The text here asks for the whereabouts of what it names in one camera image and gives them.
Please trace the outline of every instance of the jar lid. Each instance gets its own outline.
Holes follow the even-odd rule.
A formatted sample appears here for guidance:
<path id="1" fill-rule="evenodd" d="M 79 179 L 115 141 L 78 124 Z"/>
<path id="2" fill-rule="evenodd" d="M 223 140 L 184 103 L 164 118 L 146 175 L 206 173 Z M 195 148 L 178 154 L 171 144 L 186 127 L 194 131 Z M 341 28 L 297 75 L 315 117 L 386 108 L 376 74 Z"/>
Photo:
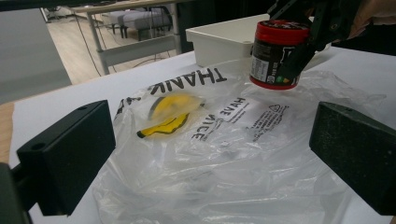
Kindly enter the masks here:
<path id="1" fill-rule="evenodd" d="M 309 26 L 296 21 L 269 20 L 257 23 L 256 38 L 280 45 L 298 45 L 309 37 Z"/>

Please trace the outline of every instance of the floor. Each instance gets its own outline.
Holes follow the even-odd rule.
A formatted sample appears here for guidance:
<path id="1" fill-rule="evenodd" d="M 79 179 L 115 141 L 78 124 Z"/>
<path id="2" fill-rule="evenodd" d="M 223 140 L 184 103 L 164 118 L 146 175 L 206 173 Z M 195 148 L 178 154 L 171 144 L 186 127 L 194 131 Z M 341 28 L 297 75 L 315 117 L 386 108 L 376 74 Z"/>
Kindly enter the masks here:
<path id="1" fill-rule="evenodd" d="M 47 26 L 72 84 L 78 84 L 105 75 L 99 64 L 91 28 L 86 19 L 72 16 L 62 17 L 59 20 L 50 20 Z M 137 42 L 137 32 L 134 30 L 128 30 L 128 38 L 121 38 L 120 29 L 116 28 L 115 34 L 113 34 L 109 25 L 97 23 L 97 27 L 99 27 L 97 31 L 99 31 L 99 38 L 104 49 Z M 170 32 L 157 31 L 156 35 L 170 35 Z M 149 38 L 149 32 L 146 33 L 146 38 Z M 128 63 L 117 64 L 109 67 L 110 75 L 175 55 L 176 51 L 170 50 Z"/>

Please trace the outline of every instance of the clear plastic bag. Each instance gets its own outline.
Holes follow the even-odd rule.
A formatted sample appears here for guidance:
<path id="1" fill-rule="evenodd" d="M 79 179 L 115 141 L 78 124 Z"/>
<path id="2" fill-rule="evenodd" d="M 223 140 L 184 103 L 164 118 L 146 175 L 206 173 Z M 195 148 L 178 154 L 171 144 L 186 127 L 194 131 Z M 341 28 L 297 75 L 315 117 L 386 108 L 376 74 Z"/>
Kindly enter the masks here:
<path id="1" fill-rule="evenodd" d="M 375 116 L 384 96 L 319 71 L 270 91 L 249 82 L 249 63 L 217 64 L 122 101 L 117 148 L 93 185 L 104 223 L 339 223 L 351 191 L 308 146 L 318 102 Z M 153 108 L 179 95 L 194 99 L 167 114 L 187 114 L 182 125 L 137 134 L 163 126 L 149 118 Z"/>

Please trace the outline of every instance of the red lid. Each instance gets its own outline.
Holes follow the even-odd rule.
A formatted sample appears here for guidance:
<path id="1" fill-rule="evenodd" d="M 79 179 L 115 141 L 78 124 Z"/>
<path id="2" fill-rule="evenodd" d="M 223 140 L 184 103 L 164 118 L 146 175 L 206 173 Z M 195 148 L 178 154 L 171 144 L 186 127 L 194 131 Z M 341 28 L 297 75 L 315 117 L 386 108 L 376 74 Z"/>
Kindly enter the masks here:
<path id="1" fill-rule="evenodd" d="M 258 79 L 250 76 L 250 81 L 253 82 L 254 84 L 263 87 L 265 89 L 269 89 L 269 90 L 274 90 L 274 91 L 285 91 L 285 90 L 290 90 L 293 89 L 294 87 L 297 86 L 297 83 L 293 84 L 293 85 L 288 85 L 288 86 L 277 86 L 277 85 L 271 85 L 271 84 L 267 84 L 265 82 L 259 81 Z"/>
<path id="2" fill-rule="evenodd" d="M 309 36 L 309 26 L 296 21 L 259 21 L 256 38 L 278 45 L 298 45 Z"/>

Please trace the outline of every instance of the wall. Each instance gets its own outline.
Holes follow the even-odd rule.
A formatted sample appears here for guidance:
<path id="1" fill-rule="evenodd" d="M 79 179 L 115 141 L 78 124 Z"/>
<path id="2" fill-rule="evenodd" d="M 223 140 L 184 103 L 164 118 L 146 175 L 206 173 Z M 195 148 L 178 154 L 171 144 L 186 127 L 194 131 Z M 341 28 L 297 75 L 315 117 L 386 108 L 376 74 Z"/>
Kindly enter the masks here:
<path id="1" fill-rule="evenodd" d="M 71 85 L 39 9 L 0 12 L 0 104 Z"/>

